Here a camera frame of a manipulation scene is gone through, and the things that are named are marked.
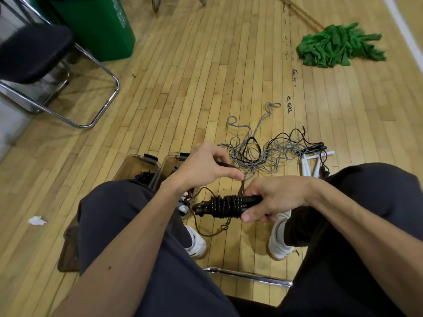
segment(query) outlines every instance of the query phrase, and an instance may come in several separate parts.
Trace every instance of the white wall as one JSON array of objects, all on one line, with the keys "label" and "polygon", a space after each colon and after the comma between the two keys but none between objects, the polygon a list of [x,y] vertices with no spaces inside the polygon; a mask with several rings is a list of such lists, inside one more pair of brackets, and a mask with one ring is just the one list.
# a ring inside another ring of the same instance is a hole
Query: white wall
[{"label": "white wall", "polygon": [[[5,0],[14,9],[18,10],[12,0]],[[3,5],[1,6],[0,15],[0,42],[7,39],[14,31],[16,31],[22,22],[16,18]],[[54,91],[54,86],[50,85],[48,81],[54,79],[49,76],[48,80],[37,82],[34,85],[17,85],[10,83],[10,86],[23,92],[34,100],[42,100],[48,96],[49,92]],[[16,97],[12,93],[0,88],[0,92],[18,102],[21,106],[29,108],[28,104],[22,99]],[[18,108],[10,104],[2,95],[0,95],[0,160],[6,155],[7,151],[13,146],[15,140],[19,137],[21,132],[30,122],[31,118]]]}]

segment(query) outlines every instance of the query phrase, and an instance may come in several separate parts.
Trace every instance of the person's left hand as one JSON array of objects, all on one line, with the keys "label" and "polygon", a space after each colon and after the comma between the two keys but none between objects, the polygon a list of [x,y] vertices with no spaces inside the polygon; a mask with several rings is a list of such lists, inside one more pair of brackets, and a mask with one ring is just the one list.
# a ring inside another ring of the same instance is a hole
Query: person's left hand
[{"label": "person's left hand", "polygon": [[197,144],[189,157],[169,179],[175,180],[181,187],[181,191],[206,186],[220,177],[244,180],[241,170],[220,166],[216,161],[230,164],[228,152],[212,143]]}]

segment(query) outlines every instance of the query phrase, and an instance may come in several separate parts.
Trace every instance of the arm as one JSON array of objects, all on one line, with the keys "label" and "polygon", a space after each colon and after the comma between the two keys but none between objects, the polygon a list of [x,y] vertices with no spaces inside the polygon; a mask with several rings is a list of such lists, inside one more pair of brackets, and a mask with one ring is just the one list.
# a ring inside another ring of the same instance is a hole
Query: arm
[{"label": "arm", "polygon": [[376,216],[325,181],[282,176],[256,179],[246,195],[263,201],[242,220],[277,220],[276,214],[312,206],[323,214],[356,250],[383,291],[407,316],[422,316],[423,242]]},{"label": "arm", "polygon": [[131,317],[143,298],[166,226],[184,192],[219,177],[243,180],[228,153],[213,144],[196,146],[179,170],[168,177],[145,208],[84,272],[53,317]]}]

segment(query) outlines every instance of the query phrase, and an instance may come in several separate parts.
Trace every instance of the person's left arm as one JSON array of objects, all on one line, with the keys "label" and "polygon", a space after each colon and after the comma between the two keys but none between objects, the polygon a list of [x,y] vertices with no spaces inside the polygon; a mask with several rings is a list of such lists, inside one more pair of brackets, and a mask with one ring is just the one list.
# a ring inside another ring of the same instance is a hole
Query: person's left arm
[{"label": "person's left arm", "polygon": [[145,208],[92,262],[53,317],[131,317],[144,295],[161,240],[177,201],[194,186],[219,177],[242,180],[224,149],[213,144],[196,146],[177,172],[168,177]]}]

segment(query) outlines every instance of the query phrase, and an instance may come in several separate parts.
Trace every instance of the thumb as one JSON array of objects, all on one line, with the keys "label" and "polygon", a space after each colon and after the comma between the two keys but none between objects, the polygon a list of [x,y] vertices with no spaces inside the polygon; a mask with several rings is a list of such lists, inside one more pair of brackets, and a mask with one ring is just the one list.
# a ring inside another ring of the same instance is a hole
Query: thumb
[{"label": "thumb", "polygon": [[266,213],[267,211],[264,202],[260,202],[258,205],[252,206],[251,208],[248,208],[246,211],[244,211],[241,214],[241,220],[243,222],[256,221]]},{"label": "thumb", "polygon": [[220,177],[229,177],[230,179],[235,179],[238,181],[244,180],[244,174],[241,170],[236,168],[228,168],[219,166],[219,176]]}]

